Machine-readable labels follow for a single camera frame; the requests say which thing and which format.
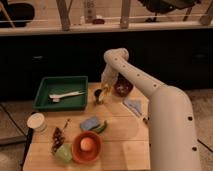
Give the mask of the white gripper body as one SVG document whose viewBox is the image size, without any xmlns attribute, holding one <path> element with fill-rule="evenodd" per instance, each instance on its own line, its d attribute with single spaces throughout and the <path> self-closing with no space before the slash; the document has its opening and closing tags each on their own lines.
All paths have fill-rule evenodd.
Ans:
<svg viewBox="0 0 213 171">
<path fill-rule="evenodd" d="M 118 72 L 110 65 L 106 65 L 103 73 L 101 74 L 101 83 L 113 86 L 118 78 Z"/>
</svg>

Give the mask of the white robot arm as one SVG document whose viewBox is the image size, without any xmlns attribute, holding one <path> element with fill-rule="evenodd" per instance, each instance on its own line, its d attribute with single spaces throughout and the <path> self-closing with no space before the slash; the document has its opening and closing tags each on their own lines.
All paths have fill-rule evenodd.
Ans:
<svg viewBox="0 0 213 171">
<path fill-rule="evenodd" d="M 123 75 L 148 100 L 151 171 L 201 171 L 192 103 L 181 89 L 167 85 L 128 62 L 125 48 L 107 50 L 103 87 Z"/>
</svg>

